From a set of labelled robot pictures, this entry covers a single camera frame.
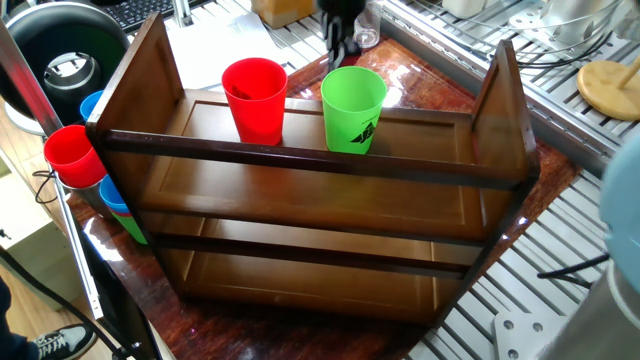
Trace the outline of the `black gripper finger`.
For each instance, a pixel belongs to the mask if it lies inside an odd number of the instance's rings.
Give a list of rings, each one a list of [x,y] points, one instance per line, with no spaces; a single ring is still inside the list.
[[[349,14],[342,19],[342,47],[346,57],[360,55],[360,46],[354,40],[356,18],[356,15]]]
[[[344,59],[342,20],[330,13],[322,14],[323,36],[328,51],[328,70],[337,69]]]

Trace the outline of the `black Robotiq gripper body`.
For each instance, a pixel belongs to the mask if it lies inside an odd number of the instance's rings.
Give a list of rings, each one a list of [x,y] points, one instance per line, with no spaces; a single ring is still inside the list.
[[[359,15],[366,7],[366,0],[317,0],[317,5],[332,15]]]

